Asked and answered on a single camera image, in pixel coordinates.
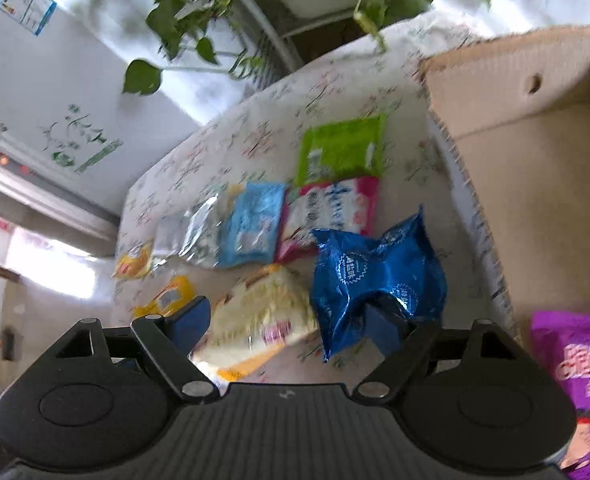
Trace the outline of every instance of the snack package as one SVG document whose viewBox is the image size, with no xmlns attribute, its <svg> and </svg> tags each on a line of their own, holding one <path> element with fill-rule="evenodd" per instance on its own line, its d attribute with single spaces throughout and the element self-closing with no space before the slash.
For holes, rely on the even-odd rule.
<svg viewBox="0 0 590 480">
<path fill-rule="evenodd" d="M 365 335 L 364 305 L 379 294 L 397 299 L 399 315 L 441 320 L 446 277 L 424 230 L 422 208 L 379 240 L 315 229 L 319 257 L 310 299 L 324 360 Z"/>
<path fill-rule="evenodd" d="M 578 426 L 560 468 L 575 480 L 590 478 L 590 316 L 536 312 L 533 353 L 577 409 Z"/>
<path fill-rule="evenodd" d="M 275 257 L 284 184 L 249 182 L 235 197 L 220 238 L 219 265 L 270 264 Z"/>
<path fill-rule="evenodd" d="M 137 280 L 150 272 L 152 240 L 136 244 L 117 260 L 113 277 L 118 280 Z"/>
<path fill-rule="evenodd" d="M 298 276 L 282 266 L 265 266 L 213 305 L 211 325 L 191 360 L 237 381 L 316 329 L 309 293 Z"/>
<path fill-rule="evenodd" d="M 276 260 L 286 262 L 317 249 L 311 229 L 370 235 L 378 180 L 363 176 L 302 187 L 284 206 Z"/>
<path fill-rule="evenodd" d="M 195 297 L 193 284 L 186 276 L 175 276 L 147 306 L 136 306 L 132 317 L 161 314 L 171 316 Z"/>
<path fill-rule="evenodd" d="M 307 130 L 301 141 L 295 184 L 381 176 L 385 122 L 386 116 L 381 115 Z"/>
<path fill-rule="evenodd" d="M 207 269 L 219 262 L 219 236 L 226 221 L 226 192 L 198 203 L 184 215 L 178 256 L 186 262 Z"/>
<path fill-rule="evenodd" d="M 179 254 L 182 249 L 185 223 L 186 218 L 183 212 L 160 218 L 150 255 L 153 269 L 164 265 L 168 258 Z"/>
</svg>

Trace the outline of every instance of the metal screw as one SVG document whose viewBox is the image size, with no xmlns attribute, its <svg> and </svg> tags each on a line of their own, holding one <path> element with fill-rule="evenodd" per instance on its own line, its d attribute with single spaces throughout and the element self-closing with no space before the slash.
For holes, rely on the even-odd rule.
<svg viewBox="0 0 590 480">
<path fill-rule="evenodd" d="M 206 381 L 191 381 L 182 386 L 182 394 L 189 397 L 206 397 L 213 391 L 213 385 Z"/>
<path fill-rule="evenodd" d="M 389 395 L 390 388 L 384 383 L 372 382 L 362 383 L 357 387 L 357 391 L 364 397 L 371 399 L 381 399 Z"/>
</svg>

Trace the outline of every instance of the box flap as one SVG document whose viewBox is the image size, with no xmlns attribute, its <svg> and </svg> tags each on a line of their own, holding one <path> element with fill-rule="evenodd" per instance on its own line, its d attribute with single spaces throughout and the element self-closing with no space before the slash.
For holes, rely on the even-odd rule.
<svg viewBox="0 0 590 480">
<path fill-rule="evenodd" d="M 558 27 L 426 59 L 431 111 L 453 139 L 590 99 L 590 27 Z"/>
</svg>

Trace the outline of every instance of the blue foil packet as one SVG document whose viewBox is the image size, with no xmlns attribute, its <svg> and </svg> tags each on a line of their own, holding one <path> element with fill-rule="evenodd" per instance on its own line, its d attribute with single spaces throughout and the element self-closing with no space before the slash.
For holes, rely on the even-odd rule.
<svg viewBox="0 0 590 480">
<path fill-rule="evenodd" d="M 235 199 L 222 233 L 218 266 L 273 262 L 285 193 L 284 184 L 246 184 L 246 189 Z"/>
<path fill-rule="evenodd" d="M 364 305 L 382 293 L 397 300 L 404 319 L 441 320 L 446 277 L 426 236 L 421 207 L 379 240 L 333 229 L 312 233 L 319 257 L 310 299 L 324 361 L 368 335 Z"/>
</svg>

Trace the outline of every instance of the refrigerator label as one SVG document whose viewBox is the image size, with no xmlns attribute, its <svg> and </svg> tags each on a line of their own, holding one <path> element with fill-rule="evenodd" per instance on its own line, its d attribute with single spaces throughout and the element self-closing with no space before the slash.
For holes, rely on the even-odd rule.
<svg viewBox="0 0 590 480">
<path fill-rule="evenodd" d="M 35 36 L 40 35 L 56 7 L 53 0 L 0 0 L 0 9 Z"/>
</svg>

